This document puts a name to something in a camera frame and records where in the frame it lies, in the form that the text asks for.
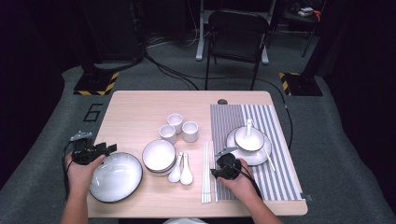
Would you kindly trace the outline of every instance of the white teacup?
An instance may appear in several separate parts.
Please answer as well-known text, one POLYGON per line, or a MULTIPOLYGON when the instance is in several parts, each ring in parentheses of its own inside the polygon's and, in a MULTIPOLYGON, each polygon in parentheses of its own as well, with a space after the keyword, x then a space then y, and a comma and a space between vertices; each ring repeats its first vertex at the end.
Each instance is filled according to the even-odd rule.
POLYGON ((179 114, 171 114, 168 117, 168 123, 175 127, 176 133, 182 132, 183 117, 179 114))
POLYGON ((194 121, 187 121, 183 124, 184 141, 192 143, 198 139, 198 124, 194 121))
POLYGON ((173 145, 177 140, 176 129, 170 124, 165 124, 160 128, 161 139, 166 140, 173 145))

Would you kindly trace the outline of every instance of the white spoon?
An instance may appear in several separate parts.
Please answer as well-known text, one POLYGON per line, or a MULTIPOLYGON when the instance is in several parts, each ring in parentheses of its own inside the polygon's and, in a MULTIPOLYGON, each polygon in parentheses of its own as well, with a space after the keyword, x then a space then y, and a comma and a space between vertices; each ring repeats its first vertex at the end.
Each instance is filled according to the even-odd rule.
POLYGON ((181 173, 180 182, 184 185, 189 185, 190 183, 192 183, 192 173, 189 169, 189 154, 183 154, 183 161, 184 167, 183 172, 181 173))
POLYGON ((182 158, 183 158, 183 153, 179 152, 176 166, 168 176, 169 181, 172 183, 176 183, 177 181, 180 180, 180 162, 182 158))

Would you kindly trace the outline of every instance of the white bowl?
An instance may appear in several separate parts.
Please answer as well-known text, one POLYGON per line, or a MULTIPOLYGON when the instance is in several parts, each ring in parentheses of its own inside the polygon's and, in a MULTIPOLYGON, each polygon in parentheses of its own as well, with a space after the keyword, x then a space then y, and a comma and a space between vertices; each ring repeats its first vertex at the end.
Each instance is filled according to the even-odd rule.
POLYGON ((128 153, 114 153, 96 168, 91 182, 91 195, 98 201, 114 203, 130 196, 142 180, 139 160, 128 153))
MULTIPOLYGON (((227 147, 237 147, 237 144, 235 142, 235 132, 237 129, 232 130, 228 136, 227 136, 227 147)), ((232 151, 235 155, 236 158, 242 158, 247 162, 247 165, 253 166, 253 165, 259 165, 268 160, 267 154, 265 153, 264 150, 268 152, 268 155, 271 155, 272 152, 272 144, 270 139, 267 137, 265 133, 262 134, 264 136, 264 145, 262 148, 256 151, 248 151, 244 150, 242 148, 238 148, 235 151, 232 151)))
POLYGON ((174 146, 166 140, 154 140, 143 150, 143 163, 149 171, 163 173, 172 168, 176 159, 174 146))

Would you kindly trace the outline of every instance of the yellow black hazard tape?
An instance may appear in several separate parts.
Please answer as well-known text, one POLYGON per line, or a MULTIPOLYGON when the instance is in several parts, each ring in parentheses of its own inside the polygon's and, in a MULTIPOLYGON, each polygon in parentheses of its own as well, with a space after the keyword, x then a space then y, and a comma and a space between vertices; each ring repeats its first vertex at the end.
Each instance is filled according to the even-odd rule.
POLYGON ((76 95, 109 95, 111 90, 114 88, 116 84, 117 77, 119 77, 120 73, 115 73, 108 83, 106 89, 104 91, 74 91, 76 95))
POLYGON ((279 77, 280 77, 280 81, 282 82, 283 90, 285 91, 286 95, 291 95, 290 84, 286 80, 287 75, 299 76, 300 73, 279 73, 279 77))

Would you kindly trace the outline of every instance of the saucer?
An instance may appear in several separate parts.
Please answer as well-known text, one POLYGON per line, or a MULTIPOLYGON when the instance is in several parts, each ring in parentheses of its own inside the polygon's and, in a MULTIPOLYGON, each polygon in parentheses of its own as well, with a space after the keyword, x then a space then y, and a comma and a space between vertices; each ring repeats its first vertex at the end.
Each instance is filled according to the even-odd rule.
MULTIPOLYGON (((228 136, 227 136, 227 147, 237 147, 237 144, 235 143, 235 132, 238 129, 232 130, 228 136)), ((262 146, 261 149, 256 150, 256 151, 247 151, 242 148, 238 148, 237 150, 232 151, 235 155, 236 158, 242 158, 247 162, 247 165, 252 166, 252 165, 259 165, 267 161, 267 154, 265 153, 264 150, 268 152, 268 155, 271 155, 272 152, 272 147, 271 147, 271 141, 267 137, 265 133, 264 135, 264 145, 262 146)))
POLYGON ((121 201, 139 187, 142 176, 142 165, 136 157, 123 152, 111 154, 93 173, 91 195, 104 203, 121 201))

